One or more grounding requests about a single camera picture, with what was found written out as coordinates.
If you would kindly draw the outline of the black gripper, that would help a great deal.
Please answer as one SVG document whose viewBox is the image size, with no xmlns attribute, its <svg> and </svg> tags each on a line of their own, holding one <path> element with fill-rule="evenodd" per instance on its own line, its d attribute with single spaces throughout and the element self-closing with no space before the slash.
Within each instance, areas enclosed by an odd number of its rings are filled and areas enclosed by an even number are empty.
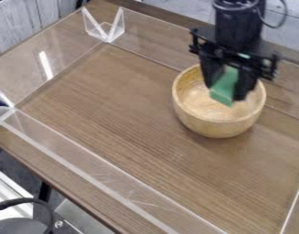
<svg viewBox="0 0 299 234">
<path fill-rule="evenodd" d="M 215 39 L 215 27 L 192 27 L 190 52 L 199 57 L 206 86 L 210 89 L 224 72 L 236 69 L 234 101 L 243 101 L 259 78 L 272 80 L 278 74 L 278 53 L 258 39 L 242 49 L 223 46 Z"/>
</svg>

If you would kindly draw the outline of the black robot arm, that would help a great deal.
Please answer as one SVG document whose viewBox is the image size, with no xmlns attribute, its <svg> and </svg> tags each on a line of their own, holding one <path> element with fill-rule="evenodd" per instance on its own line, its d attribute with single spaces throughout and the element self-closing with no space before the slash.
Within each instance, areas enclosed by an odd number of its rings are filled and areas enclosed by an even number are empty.
<svg viewBox="0 0 299 234">
<path fill-rule="evenodd" d="M 210 97 L 230 106 L 243 101 L 260 79 L 276 76 L 279 57 L 266 48 L 264 0 L 214 0 L 215 24 L 190 30 Z"/>
</svg>

